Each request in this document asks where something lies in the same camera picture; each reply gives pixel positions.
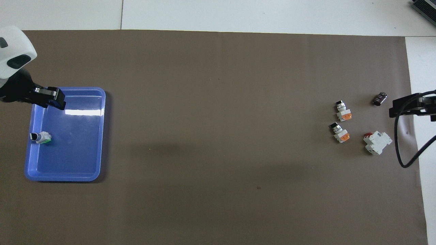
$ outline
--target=black cylindrical component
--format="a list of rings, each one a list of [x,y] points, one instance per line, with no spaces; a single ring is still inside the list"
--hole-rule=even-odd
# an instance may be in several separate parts
[[[387,97],[388,95],[386,93],[381,92],[372,100],[372,103],[376,106],[380,106]]]

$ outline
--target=blue tray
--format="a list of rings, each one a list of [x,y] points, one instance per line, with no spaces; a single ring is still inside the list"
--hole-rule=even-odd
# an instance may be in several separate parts
[[[64,111],[33,105],[29,133],[46,131],[51,141],[28,140],[24,174],[37,181],[92,181],[100,174],[106,94],[93,87],[60,89]]]

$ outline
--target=black cable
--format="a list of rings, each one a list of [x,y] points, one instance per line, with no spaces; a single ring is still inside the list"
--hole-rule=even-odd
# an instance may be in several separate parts
[[[395,151],[397,152],[397,158],[398,158],[398,162],[400,163],[400,165],[403,168],[407,168],[410,167],[410,165],[424,152],[424,150],[426,150],[433,142],[435,142],[436,140],[436,135],[433,136],[429,141],[427,141],[427,143],[424,144],[423,147],[421,147],[421,149],[419,149],[419,151],[410,159],[410,161],[405,165],[403,163],[403,161],[401,161],[401,156],[400,156],[400,151],[398,148],[398,119],[401,116],[401,113],[404,112],[404,108],[406,108],[406,106],[408,106],[410,103],[412,103],[414,100],[421,98],[423,96],[426,95],[430,95],[430,94],[436,94],[436,90],[432,90],[432,91],[427,91],[424,93],[420,93],[416,96],[413,96],[412,98],[410,98],[409,100],[407,100],[398,110],[397,116],[395,117],[395,123],[394,123],[394,140],[395,140]]]

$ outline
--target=white electrical component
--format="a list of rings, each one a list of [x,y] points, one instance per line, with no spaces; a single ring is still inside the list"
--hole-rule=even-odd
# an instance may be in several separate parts
[[[35,48],[18,27],[0,28],[0,79],[8,79],[35,58]]]
[[[347,130],[342,129],[338,123],[334,122],[330,124],[330,128],[333,130],[334,137],[339,141],[339,143],[344,143],[350,138],[350,134],[347,132]]]
[[[366,142],[365,148],[373,155],[380,155],[383,149],[392,143],[391,138],[386,133],[380,133],[379,131],[366,133],[363,137]]]
[[[44,144],[51,141],[51,135],[45,131],[41,133],[31,133],[30,139],[35,141],[37,144]]]
[[[339,111],[336,115],[341,122],[351,119],[351,111],[345,107],[345,103],[342,100],[336,102],[336,108]]]

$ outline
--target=small electronic part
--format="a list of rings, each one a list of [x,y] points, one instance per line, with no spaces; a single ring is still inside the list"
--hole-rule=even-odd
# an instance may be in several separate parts
[[[30,139],[37,144],[44,144],[51,141],[51,135],[45,131],[41,133],[30,133]]]
[[[336,108],[339,111],[336,115],[341,122],[351,119],[351,111],[347,109],[342,100],[336,102]]]
[[[388,97],[388,95],[384,92],[380,92],[373,100],[372,103],[376,106],[380,106]]]
[[[363,141],[366,142],[366,150],[373,155],[380,155],[383,152],[383,149],[392,143],[389,135],[386,133],[380,133],[379,131],[366,133],[363,137]]]
[[[330,128],[333,130],[334,137],[339,141],[339,143],[344,143],[350,138],[350,134],[347,132],[347,130],[342,129],[337,122],[330,124]]]

